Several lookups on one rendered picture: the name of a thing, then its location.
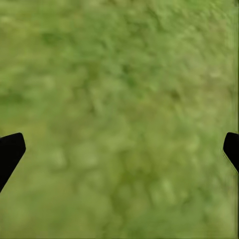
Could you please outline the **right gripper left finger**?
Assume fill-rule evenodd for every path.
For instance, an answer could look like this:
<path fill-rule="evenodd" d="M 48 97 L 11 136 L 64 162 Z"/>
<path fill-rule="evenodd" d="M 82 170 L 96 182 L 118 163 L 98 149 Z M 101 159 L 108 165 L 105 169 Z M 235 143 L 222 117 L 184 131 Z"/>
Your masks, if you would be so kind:
<path fill-rule="evenodd" d="M 26 151 L 21 132 L 0 138 L 0 192 Z"/>

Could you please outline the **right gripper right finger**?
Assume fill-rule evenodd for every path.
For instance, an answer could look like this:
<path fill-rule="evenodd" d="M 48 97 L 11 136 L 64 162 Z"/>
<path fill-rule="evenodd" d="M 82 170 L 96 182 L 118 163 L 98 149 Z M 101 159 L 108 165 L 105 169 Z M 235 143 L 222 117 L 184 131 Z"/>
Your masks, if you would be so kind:
<path fill-rule="evenodd" d="M 239 173 L 239 134 L 228 132 L 223 150 Z"/>

